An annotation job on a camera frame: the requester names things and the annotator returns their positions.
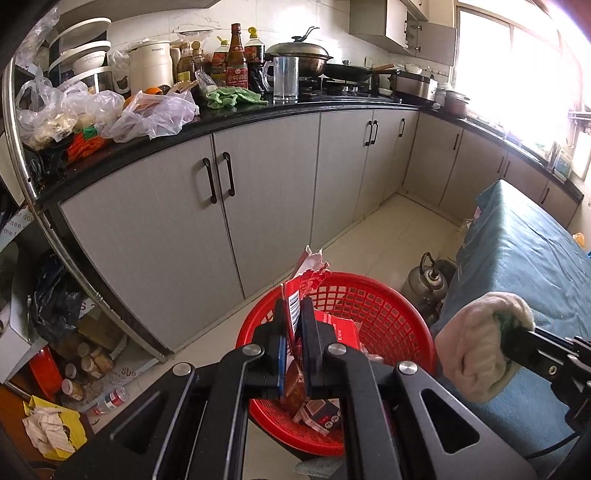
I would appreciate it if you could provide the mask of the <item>brown red snack packet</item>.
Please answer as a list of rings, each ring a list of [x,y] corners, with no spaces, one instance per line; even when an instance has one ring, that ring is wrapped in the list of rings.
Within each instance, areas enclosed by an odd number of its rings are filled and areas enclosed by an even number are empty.
[[[297,360],[293,360],[287,368],[284,379],[284,393],[280,399],[281,408],[290,415],[290,418],[294,418],[304,404],[305,398],[307,396],[304,389],[304,374]]]

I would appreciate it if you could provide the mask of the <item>white blue medicine box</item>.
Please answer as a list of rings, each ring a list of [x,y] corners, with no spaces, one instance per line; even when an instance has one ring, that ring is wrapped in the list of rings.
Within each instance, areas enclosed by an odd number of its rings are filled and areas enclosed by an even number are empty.
[[[360,350],[360,328],[356,322],[318,309],[315,309],[315,320],[331,325],[332,329],[335,331],[335,339],[337,339],[339,343]]]

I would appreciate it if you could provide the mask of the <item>red white torn wrapper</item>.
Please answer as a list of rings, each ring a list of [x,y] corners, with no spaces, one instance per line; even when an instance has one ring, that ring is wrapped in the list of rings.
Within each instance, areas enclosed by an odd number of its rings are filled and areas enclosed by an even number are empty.
[[[314,252],[307,245],[295,264],[293,274],[280,286],[284,313],[287,316],[287,341],[291,351],[294,351],[297,343],[301,301],[315,292],[329,274],[331,274],[329,262],[325,261],[322,250]]]

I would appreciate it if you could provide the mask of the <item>red plastic basket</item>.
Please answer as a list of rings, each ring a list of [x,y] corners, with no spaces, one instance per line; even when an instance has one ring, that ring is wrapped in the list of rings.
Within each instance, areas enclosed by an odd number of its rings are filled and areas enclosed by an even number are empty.
[[[435,346],[427,324],[398,291],[365,276],[332,272],[307,297],[315,309],[356,322],[361,347],[383,357],[387,365],[409,360],[430,374],[436,371]],[[339,343],[332,326],[322,322],[318,322],[318,341],[325,343],[321,348],[324,361],[358,350]],[[322,457],[345,453],[340,426],[322,434],[304,422],[294,422],[280,401],[252,400],[249,418],[273,440],[297,453]]]

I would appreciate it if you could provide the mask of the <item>blue table cloth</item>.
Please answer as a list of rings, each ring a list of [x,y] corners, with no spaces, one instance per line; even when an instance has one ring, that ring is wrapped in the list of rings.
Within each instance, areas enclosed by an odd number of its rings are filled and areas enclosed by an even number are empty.
[[[465,305],[488,292],[509,292],[530,306],[537,326],[561,337],[590,337],[590,259],[572,235],[537,203],[504,180],[477,198],[480,214],[457,254],[458,270],[433,335]],[[543,451],[572,430],[568,408],[550,384],[527,369],[491,401],[468,408],[544,478],[565,458],[564,446]]]

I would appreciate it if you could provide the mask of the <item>metal kettle on floor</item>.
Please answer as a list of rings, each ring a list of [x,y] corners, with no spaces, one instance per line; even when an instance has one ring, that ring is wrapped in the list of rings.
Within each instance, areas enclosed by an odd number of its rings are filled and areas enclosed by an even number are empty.
[[[430,252],[422,255],[402,287],[402,295],[428,320],[448,293],[448,282]]]

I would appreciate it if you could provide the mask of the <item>dark red pot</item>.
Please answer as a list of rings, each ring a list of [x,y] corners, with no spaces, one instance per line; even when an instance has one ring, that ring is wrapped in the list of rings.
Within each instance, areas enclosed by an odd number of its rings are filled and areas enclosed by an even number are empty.
[[[466,118],[468,116],[468,107],[471,99],[454,90],[447,90],[445,93],[444,110],[457,118]]]

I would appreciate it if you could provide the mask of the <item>steel rice cooker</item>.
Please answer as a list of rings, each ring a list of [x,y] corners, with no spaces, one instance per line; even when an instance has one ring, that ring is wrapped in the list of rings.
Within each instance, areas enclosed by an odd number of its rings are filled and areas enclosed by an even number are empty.
[[[396,70],[390,76],[390,83],[394,94],[404,100],[433,103],[436,99],[438,81],[433,78]]]

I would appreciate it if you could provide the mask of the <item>white plastic bag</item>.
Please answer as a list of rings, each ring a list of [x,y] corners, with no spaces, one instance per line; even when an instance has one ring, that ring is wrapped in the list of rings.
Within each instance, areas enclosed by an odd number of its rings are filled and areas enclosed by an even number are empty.
[[[198,115],[199,108],[190,91],[171,95],[139,91],[114,123],[97,132],[101,138],[115,143],[127,143],[140,137],[153,140],[177,135]]]

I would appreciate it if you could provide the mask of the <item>green rag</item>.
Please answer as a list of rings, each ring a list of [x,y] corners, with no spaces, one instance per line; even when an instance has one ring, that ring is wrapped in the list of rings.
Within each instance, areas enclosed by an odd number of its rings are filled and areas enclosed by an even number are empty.
[[[205,100],[207,107],[213,110],[231,109],[238,104],[269,104],[259,93],[242,87],[217,87],[207,93]]]

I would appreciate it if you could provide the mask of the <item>red label sauce bottle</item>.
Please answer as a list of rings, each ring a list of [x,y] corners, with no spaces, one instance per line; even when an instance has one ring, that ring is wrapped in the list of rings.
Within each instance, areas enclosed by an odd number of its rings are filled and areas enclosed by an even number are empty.
[[[239,23],[231,25],[229,50],[225,57],[225,83],[228,87],[249,88],[249,71]]]

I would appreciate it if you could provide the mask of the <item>glass measuring jug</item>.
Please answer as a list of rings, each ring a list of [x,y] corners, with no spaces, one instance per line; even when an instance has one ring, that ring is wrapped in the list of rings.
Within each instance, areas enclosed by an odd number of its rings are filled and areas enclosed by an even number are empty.
[[[263,64],[263,86],[273,94],[274,104],[296,103],[300,58],[276,56]]]

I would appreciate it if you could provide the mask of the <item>black frying pan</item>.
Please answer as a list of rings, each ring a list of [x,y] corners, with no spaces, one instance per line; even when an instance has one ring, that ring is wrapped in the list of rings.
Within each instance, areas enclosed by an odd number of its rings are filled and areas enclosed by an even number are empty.
[[[324,75],[332,80],[342,80],[349,83],[360,83],[370,79],[374,74],[388,73],[394,69],[394,64],[386,64],[373,68],[345,65],[325,64]]]

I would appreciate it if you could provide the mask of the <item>white electric kettle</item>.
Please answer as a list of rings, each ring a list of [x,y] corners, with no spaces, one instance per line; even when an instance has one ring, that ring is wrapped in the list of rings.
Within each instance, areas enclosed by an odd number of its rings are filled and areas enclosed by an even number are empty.
[[[128,83],[132,95],[138,91],[174,83],[170,42],[144,39],[130,44]]]

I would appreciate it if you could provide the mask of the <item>dark soy sauce bottle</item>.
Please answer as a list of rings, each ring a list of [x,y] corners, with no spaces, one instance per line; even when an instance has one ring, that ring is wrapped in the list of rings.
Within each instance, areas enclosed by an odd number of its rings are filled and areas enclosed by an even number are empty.
[[[266,47],[260,40],[256,27],[249,27],[247,32],[249,32],[249,41],[245,44],[245,60],[249,74],[249,89],[263,94],[266,92],[263,85],[264,50]]]

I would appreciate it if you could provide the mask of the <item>lidded steel wok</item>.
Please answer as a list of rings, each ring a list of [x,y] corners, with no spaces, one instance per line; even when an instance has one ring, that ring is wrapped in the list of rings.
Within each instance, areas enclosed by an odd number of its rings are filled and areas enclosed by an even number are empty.
[[[332,59],[328,51],[318,44],[308,43],[311,32],[318,30],[317,26],[311,26],[304,35],[293,36],[291,42],[277,43],[266,47],[264,59],[273,60],[276,57],[297,57],[298,76],[301,78],[320,77],[325,72],[325,65]]]

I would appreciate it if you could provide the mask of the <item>white dish rack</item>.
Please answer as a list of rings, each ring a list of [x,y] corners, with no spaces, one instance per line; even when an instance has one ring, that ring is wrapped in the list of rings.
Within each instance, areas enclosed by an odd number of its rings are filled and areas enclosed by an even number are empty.
[[[107,39],[110,25],[106,17],[87,19],[66,28],[49,43],[46,76],[54,87],[105,64],[111,48]]]

